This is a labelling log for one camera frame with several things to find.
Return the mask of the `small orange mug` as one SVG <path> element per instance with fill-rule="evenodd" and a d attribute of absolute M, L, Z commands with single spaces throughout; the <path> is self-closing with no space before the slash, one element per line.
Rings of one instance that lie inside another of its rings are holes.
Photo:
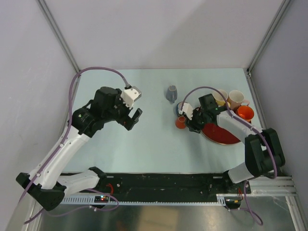
<path fill-rule="evenodd" d="M 184 116 L 179 116 L 177 120 L 175 121 L 175 126 L 178 129 L 185 129 L 186 124 L 185 124 L 186 118 Z"/>

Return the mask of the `yellow mug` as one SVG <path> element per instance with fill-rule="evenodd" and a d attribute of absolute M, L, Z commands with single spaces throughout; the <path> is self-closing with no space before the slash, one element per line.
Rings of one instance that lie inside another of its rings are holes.
<path fill-rule="evenodd" d="M 226 103 L 228 105 L 228 107 L 231 107 L 230 103 L 228 102 L 228 93 L 225 90 L 218 90 L 219 93 L 217 91 L 213 91 L 213 97 L 217 103 L 218 106 L 224 106 Z"/>

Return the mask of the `pink mug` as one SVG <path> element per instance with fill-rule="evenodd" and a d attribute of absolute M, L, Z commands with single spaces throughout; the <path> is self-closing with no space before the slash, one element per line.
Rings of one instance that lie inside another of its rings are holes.
<path fill-rule="evenodd" d="M 238 90 L 230 91 L 227 101 L 230 104 L 230 108 L 232 110 L 236 110 L 242 105 L 249 106 L 250 104 L 250 102 L 245 99 L 244 94 Z"/>

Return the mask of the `large orange mug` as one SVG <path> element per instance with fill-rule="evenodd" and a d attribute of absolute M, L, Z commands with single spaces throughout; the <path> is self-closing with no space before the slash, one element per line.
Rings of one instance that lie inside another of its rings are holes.
<path fill-rule="evenodd" d="M 240 106 L 237 111 L 236 114 L 246 120 L 247 122 L 251 122 L 251 120 L 253 119 L 253 117 L 255 116 L 254 110 L 246 105 L 242 105 Z"/>

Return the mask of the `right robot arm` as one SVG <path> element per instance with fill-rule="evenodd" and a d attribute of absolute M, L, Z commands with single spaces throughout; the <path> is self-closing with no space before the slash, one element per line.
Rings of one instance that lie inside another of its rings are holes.
<path fill-rule="evenodd" d="M 252 126 L 226 105 L 218 106 L 213 95 L 199 98 L 200 107 L 193 108 L 189 103 L 179 107 L 179 114 L 186 118 L 189 131 L 200 133 L 206 124 L 228 131 L 244 144 L 244 162 L 225 172 L 223 189 L 233 193 L 240 182 L 257 178 L 270 171 L 277 174 L 285 165 L 285 157 L 276 130 Z"/>

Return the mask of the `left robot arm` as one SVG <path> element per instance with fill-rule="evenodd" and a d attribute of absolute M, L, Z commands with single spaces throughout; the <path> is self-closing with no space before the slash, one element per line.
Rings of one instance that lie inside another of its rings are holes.
<path fill-rule="evenodd" d="M 141 97 L 136 87 L 125 90 L 101 87 L 94 98 L 75 110 L 58 142 L 44 160 L 30 173 L 19 173 L 16 181 L 46 211 L 55 209 L 64 198 L 84 190 L 102 192 L 107 185 L 106 174 L 97 167 L 63 176 L 62 172 L 76 152 L 108 122 L 115 121 L 131 130 L 139 121 L 138 108 L 130 117 L 134 103 Z"/>

